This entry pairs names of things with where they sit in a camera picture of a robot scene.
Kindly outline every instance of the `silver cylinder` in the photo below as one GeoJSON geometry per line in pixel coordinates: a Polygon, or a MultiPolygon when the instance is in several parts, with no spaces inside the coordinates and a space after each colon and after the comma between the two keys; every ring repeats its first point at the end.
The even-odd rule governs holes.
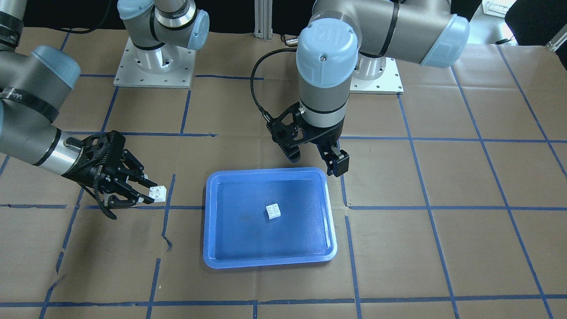
{"type": "Polygon", "coordinates": [[[39,167],[57,175],[63,175],[76,163],[81,154],[81,149],[65,145],[65,140],[71,137],[67,132],[61,132],[61,137],[49,157],[39,167]]]}
{"type": "Polygon", "coordinates": [[[197,14],[197,6],[193,2],[193,0],[187,0],[187,6],[184,7],[185,10],[183,11],[173,11],[170,13],[169,11],[163,11],[155,7],[155,18],[161,25],[167,28],[179,28],[187,23],[189,23],[193,17],[197,14]]]}
{"type": "Polygon", "coordinates": [[[187,0],[154,0],[155,7],[162,12],[173,13],[183,7],[187,0]]]}
{"type": "Polygon", "coordinates": [[[322,89],[307,83],[299,76],[299,100],[304,109],[303,118],[315,127],[330,127],[339,123],[346,113],[350,94],[349,77],[343,83],[322,89]]]}
{"type": "Polygon", "coordinates": [[[361,80],[372,81],[384,73],[385,67],[386,57],[371,58],[359,54],[353,76],[361,80]]]}
{"type": "Polygon", "coordinates": [[[27,0],[2,0],[0,1],[0,11],[23,20],[27,2],[27,0]]]}
{"type": "Polygon", "coordinates": [[[148,73],[165,73],[175,69],[180,60],[179,51],[174,45],[165,44],[155,50],[140,50],[136,48],[137,65],[148,73]]]}

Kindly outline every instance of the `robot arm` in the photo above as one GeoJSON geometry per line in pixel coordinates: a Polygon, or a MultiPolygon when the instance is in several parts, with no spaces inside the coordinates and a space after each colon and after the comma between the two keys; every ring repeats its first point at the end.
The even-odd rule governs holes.
{"type": "Polygon", "coordinates": [[[26,1],[0,1],[0,152],[79,183],[109,218],[116,219],[110,208],[153,203],[128,184],[158,186],[124,149],[122,134],[79,140],[52,125],[81,70],[71,57],[46,45],[30,56],[14,52],[22,30],[9,26],[22,24],[25,6],[26,1]]]}
{"type": "Polygon", "coordinates": [[[451,66],[467,43],[469,26],[465,18],[449,11],[448,0],[317,0],[297,40],[299,102],[267,124],[288,159],[297,162],[298,145],[312,142],[327,164],[328,175],[347,172],[349,155],[339,149],[337,140],[353,72],[376,79],[384,56],[451,66]],[[294,121],[285,125],[281,120],[288,114],[294,121]]]}

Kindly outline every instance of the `blue joint cap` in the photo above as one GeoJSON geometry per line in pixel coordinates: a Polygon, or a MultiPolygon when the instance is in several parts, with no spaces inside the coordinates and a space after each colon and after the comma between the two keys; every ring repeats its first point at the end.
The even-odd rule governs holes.
{"type": "Polygon", "coordinates": [[[193,30],[189,37],[189,43],[187,43],[188,49],[200,50],[205,45],[207,37],[209,36],[209,25],[209,14],[204,10],[199,10],[193,22],[193,30]]]}
{"type": "Polygon", "coordinates": [[[295,62],[303,79],[323,89],[346,81],[358,61],[358,39],[346,22],[324,18],[299,34],[295,62]]]}
{"type": "Polygon", "coordinates": [[[32,55],[47,66],[71,89],[75,87],[75,83],[81,74],[81,68],[73,58],[47,45],[40,45],[33,50],[32,55]]]}
{"type": "Polygon", "coordinates": [[[153,0],[118,0],[117,7],[120,19],[134,19],[149,10],[153,4],[153,0]]]}
{"type": "Polygon", "coordinates": [[[420,65],[437,68],[448,68],[453,65],[467,45],[469,32],[468,20],[454,14],[420,65]]]}

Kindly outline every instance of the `black band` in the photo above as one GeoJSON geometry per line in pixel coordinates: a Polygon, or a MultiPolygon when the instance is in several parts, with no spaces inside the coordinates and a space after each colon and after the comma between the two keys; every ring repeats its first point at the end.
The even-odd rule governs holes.
{"type": "Polygon", "coordinates": [[[165,43],[160,43],[158,45],[154,45],[153,47],[140,47],[139,45],[135,45],[134,46],[140,50],[145,50],[145,51],[151,51],[151,50],[155,50],[155,49],[159,49],[161,47],[163,47],[165,45],[165,43]]]}
{"type": "Polygon", "coordinates": [[[53,151],[55,150],[55,147],[57,147],[60,138],[61,138],[61,130],[57,129],[57,132],[55,133],[55,138],[53,139],[51,146],[49,147],[47,152],[45,152],[43,157],[37,163],[33,164],[34,166],[40,166],[51,156],[51,154],[53,154],[53,151]]]}
{"type": "Polygon", "coordinates": [[[22,20],[2,11],[0,11],[0,23],[19,34],[22,34],[24,30],[24,22],[22,20]]]}
{"type": "Polygon", "coordinates": [[[59,111],[54,108],[51,104],[38,98],[35,95],[27,93],[26,91],[16,89],[14,87],[7,87],[0,93],[0,99],[11,100],[18,102],[24,106],[31,108],[32,110],[38,112],[39,114],[45,116],[50,123],[53,123],[59,111]]]}
{"type": "Polygon", "coordinates": [[[154,40],[156,40],[157,42],[161,42],[158,39],[158,36],[155,34],[155,6],[153,6],[151,8],[150,11],[150,32],[151,32],[151,36],[154,38],[154,40]]]}
{"type": "Polygon", "coordinates": [[[171,19],[171,20],[175,20],[177,18],[179,18],[180,16],[184,16],[187,12],[189,12],[189,1],[185,1],[185,4],[183,5],[183,7],[179,8],[179,10],[175,11],[175,12],[164,12],[162,10],[159,10],[159,12],[162,13],[162,17],[167,18],[167,19],[171,19]]]}
{"type": "Polygon", "coordinates": [[[308,110],[310,110],[311,112],[315,112],[315,113],[319,113],[319,114],[331,114],[331,113],[335,113],[336,111],[342,109],[342,108],[346,105],[346,102],[343,103],[343,105],[341,105],[340,107],[337,107],[337,108],[335,108],[335,109],[332,110],[332,111],[318,111],[318,110],[313,110],[313,109],[310,108],[307,104],[305,104],[303,101],[301,101],[301,104],[302,104],[303,106],[305,106],[305,107],[306,107],[308,110]]]}
{"type": "Polygon", "coordinates": [[[388,35],[386,36],[386,40],[384,41],[384,46],[382,46],[382,50],[378,54],[377,57],[383,57],[390,46],[390,41],[392,41],[393,31],[396,29],[396,22],[397,22],[397,14],[400,11],[400,4],[397,2],[393,3],[393,11],[392,11],[392,20],[390,21],[390,29],[388,29],[388,35]]]}
{"type": "Polygon", "coordinates": [[[15,44],[12,43],[12,42],[8,42],[8,41],[2,40],[2,37],[0,37],[0,44],[7,45],[8,47],[10,47],[10,48],[12,48],[12,49],[15,49],[15,48],[17,47],[17,45],[15,45],[15,44]]]}

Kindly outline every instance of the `black background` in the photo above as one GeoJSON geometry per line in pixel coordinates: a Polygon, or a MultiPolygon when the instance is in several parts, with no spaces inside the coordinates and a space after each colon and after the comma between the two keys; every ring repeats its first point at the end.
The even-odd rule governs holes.
{"type": "MultiPolygon", "coordinates": [[[[45,28],[123,30],[118,0],[28,0],[24,25],[45,28]]],[[[254,0],[195,0],[210,15],[210,31],[219,33],[254,32],[254,0]]],[[[313,0],[273,0],[272,31],[299,35],[311,17],[313,0]]],[[[470,20],[481,0],[452,0],[451,13],[470,20]]],[[[505,18],[520,45],[545,45],[567,23],[567,0],[517,0],[505,18]]],[[[567,44],[558,51],[567,69],[567,44]]]]}

